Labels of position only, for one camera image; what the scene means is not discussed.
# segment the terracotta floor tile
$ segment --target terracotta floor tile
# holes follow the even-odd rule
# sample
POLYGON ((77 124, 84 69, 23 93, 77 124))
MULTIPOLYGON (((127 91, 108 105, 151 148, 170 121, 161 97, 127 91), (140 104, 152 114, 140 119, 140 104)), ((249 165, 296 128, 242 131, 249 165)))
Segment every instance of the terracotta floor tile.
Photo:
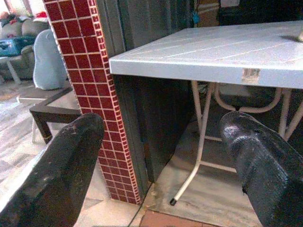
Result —
POLYGON ((142 221, 141 227, 216 227, 202 222, 191 221, 176 216, 158 213, 147 210, 142 221))

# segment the light blue cushion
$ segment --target light blue cushion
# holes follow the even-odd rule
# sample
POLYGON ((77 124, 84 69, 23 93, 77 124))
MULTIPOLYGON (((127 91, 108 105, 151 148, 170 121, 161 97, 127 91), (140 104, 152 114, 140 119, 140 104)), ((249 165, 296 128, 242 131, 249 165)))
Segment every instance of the light blue cushion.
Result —
POLYGON ((34 44, 34 52, 33 79, 35 86, 42 90, 64 87, 67 73, 50 29, 39 33, 34 44))

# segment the table top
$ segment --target table top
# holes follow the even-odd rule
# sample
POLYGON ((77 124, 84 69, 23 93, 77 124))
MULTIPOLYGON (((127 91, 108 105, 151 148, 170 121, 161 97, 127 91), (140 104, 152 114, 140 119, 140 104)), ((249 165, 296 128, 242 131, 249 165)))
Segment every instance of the table top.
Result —
POLYGON ((113 74, 303 88, 303 21, 188 28, 110 58, 113 74))

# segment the wooden table leg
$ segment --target wooden table leg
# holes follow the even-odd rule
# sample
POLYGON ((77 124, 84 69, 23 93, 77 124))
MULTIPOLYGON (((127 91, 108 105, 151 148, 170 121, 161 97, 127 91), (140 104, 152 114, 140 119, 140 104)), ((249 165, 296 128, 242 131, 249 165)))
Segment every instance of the wooden table leg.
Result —
POLYGON ((42 121, 39 118, 39 115, 33 114, 33 113, 32 113, 32 115, 33 115, 33 118, 36 122, 36 125, 37 125, 39 131, 41 132, 44 142, 47 144, 49 141, 51 141, 51 139, 53 137, 47 123, 45 121, 42 121))

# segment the white metal frame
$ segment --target white metal frame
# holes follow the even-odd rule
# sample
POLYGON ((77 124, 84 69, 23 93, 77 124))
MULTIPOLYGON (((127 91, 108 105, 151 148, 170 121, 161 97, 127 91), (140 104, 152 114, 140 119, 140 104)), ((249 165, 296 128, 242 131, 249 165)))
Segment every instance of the white metal frame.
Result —
MULTIPOLYGON (((183 192, 186 190, 186 188, 188 187, 188 185, 190 184, 190 182, 193 180, 196 173, 198 172, 200 165, 210 166, 210 167, 225 170, 228 172, 237 173, 234 168, 230 168, 230 167, 226 167, 226 166, 222 166, 222 165, 218 165, 218 164, 214 164, 214 163, 210 163, 210 162, 205 162, 202 160, 202 152, 203 152, 205 139, 222 141, 220 138, 205 135, 212 93, 214 92, 215 99, 221 107, 228 109, 228 110, 232 110, 232 111, 234 111, 236 109, 233 106, 228 105, 221 100, 220 92, 219 92, 219 84, 211 82, 211 83, 209 83, 208 88, 207 88, 205 106, 204 106, 204 111, 203 111, 203 115, 202 115, 200 97, 199 97, 199 91, 198 91, 198 83, 197 83, 197 81, 192 80, 191 85, 192 85, 192 90, 193 90, 197 121, 198 121, 198 126, 199 126, 199 131, 200 131, 199 145, 198 145, 197 157, 196 157, 196 163, 195 163, 194 169, 192 170, 190 175, 187 177, 185 182, 182 184, 181 188, 178 190, 178 192, 176 193, 174 198, 171 200, 171 202, 170 202, 171 205, 175 205, 176 202, 179 200, 179 198, 182 196, 183 192)), ((296 126, 299 124, 299 121, 303 117, 303 101, 302 101, 295 116, 293 117, 291 123, 289 124, 288 130, 286 130, 286 122, 287 122, 288 111, 289 111, 291 89, 286 89, 286 88, 282 89, 282 88, 277 87, 276 92, 275 92, 275 97, 269 105, 267 105, 265 107, 261 107, 261 108, 241 107, 240 111, 247 112, 247 113, 263 113, 263 112, 269 111, 272 108, 274 108, 277 105, 277 103, 279 102, 282 91, 284 93, 284 98, 283 98, 282 112, 281 112, 281 116, 280 116, 279 134, 282 138, 284 138, 287 141, 289 139, 289 137, 291 136, 291 134, 294 132, 296 126)))

